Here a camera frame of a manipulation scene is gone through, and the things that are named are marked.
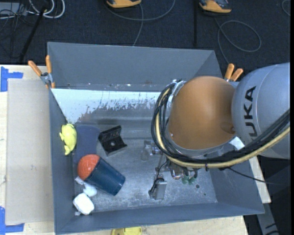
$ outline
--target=beige mat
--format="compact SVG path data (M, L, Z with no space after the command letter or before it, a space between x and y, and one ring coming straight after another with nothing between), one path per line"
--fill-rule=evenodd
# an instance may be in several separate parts
M53 220L48 90L41 80L10 79L6 223Z

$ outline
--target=black pole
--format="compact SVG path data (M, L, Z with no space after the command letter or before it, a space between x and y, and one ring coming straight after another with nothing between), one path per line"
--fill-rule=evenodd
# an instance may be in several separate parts
M197 13L198 0L194 0L194 47L197 47Z
M30 45L30 43L31 43L31 41L32 41L32 39L33 39L33 37L34 37L34 34L35 34L36 30L37 30L37 27L38 27L38 25L39 25L41 19L43 18L44 12L45 12L45 10L46 10L47 7L48 7L49 2L50 2L50 0L45 1L45 2L44 2L44 5L42 6L42 8L41 8L41 10L40 10L40 13L39 13L39 16L38 16L38 18L37 18L37 20L36 20L36 23L35 23L35 25L34 25L32 31L31 31L31 33L30 33L30 35L29 35L29 37L28 37L28 39L27 39L27 41L26 41L24 47L23 47L23 50L21 51L20 59L19 59L19 63L21 63L21 62L23 61L24 57L25 57L25 54L26 54L26 52L27 52L27 50L28 50L28 47L29 47L29 45Z

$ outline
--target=red ball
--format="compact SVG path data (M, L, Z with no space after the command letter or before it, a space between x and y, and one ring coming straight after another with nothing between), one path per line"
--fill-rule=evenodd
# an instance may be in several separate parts
M81 180L85 180L96 167L100 156L96 154L89 154L82 157L77 165L77 174Z

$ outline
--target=wooden table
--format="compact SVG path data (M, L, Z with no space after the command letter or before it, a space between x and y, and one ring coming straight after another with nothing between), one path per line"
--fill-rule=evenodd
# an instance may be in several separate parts
M0 65L9 69L9 72L22 72L22 79L35 79L39 77L32 71L29 66L13 66ZM39 67L42 72L46 72L46 67ZM7 153L7 109L8 109L8 92L0 92L0 206L5 208L6 204L6 153ZM263 179L258 164L253 166L255 177ZM263 203L270 202L270 197L265 185L259 183L259 191L261 193ZM247 229L242 216L226 217L217 219L207 219L190 222L179 222L173 224L163 224L154 226L145 226L143 228L144 235L160 235L160 234L183 234L183 235L247 235ZM52 234L53 222L32 222L25 223L24 231L15 234ZM111 230L91 232L85 234L92 235L109 235Z

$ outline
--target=blue tape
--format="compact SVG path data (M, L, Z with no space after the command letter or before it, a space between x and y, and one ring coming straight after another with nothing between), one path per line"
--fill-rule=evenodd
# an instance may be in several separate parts
M8 90L8 78L22 78L22 72L12 72L1 66L1 76L0 76L0 92L6 92Z
M0 235L22 232L23 229L24 223L19 225L5 225L5 208L0 206Z

